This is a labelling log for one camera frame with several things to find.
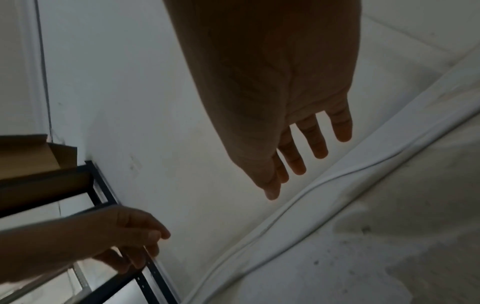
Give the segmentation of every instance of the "brown cardboard box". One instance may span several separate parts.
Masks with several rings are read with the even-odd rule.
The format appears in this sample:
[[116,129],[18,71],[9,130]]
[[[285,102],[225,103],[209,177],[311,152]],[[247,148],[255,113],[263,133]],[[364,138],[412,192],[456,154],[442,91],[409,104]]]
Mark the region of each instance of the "brown cardboard box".
[[0,212],[81,193],[92,183],[77,167],[77,149],[47,142],[47,135],[0,136]]

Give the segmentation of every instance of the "fingernail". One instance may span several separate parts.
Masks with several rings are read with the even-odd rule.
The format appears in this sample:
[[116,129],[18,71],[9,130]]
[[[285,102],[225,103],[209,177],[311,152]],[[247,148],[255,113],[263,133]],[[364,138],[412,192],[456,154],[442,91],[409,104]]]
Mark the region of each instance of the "fingernail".
[[277,196],[275,195],[275,193],[273,193],[271,191],[265,190],[265,195],[269,200],[276,200],[277,199]]
[[151,241],[158,242],[161,237],[162,237],[162,233],[160,231],[150,231],[148,233],[148,239]]

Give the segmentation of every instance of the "human hand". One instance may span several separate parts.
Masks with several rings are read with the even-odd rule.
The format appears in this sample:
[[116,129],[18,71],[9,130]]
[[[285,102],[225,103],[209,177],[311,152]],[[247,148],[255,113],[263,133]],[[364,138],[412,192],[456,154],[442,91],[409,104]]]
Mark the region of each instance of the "human hand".
[[[159,253],[158,241],[170,232],[151,214],[112,206],[60,220],[0,233],[0,281],[19,281],[94,258],[120,273],[130,265],[142,268],[146,257]],[[118,247],[126,258],[112,249]]]
[[360,0],[165,0],[205,109],[232,161],[276,199],[306,166],[296,124],[328,155],[316,113],[352,137],[347,92],[360,41]]

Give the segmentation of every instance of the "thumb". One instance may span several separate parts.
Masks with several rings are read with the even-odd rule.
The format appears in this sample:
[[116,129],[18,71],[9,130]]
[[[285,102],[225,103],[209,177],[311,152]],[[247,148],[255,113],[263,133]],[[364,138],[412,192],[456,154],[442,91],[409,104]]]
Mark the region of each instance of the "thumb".
[[242,161],[238,165],[255,185],[265,191],[265,195],[269,200],[275,200],[279,197],[281,183],[272,158]]
[[157,244],[162,233],[157,230],[139,229],[139,228],[117,228],[115,233],[116,247],[130,246],[130,247],[143,247],[148,245]]

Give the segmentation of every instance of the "white wall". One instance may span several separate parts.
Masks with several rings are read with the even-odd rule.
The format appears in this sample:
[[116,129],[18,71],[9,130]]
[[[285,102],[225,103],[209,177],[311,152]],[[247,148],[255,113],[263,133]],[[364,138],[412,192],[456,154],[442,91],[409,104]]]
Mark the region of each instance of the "white wall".
[[36,132],[15,1],[0,1],[0,135]]
[[[320,114],[330,156],[318,161],[295,129],[308,172],[292,177],[270,203],[228,159],[161,1],[43,0],[40,11],[54,131],[99,165],[123,204],[152,212],[172,231],[157,260],[181,296],[229,246],[426,89],[472,44],[444,50],[364,19],[349,96],[353,140],[334,140]],[[462,25],[470,24],[456,27],[458,36]]]

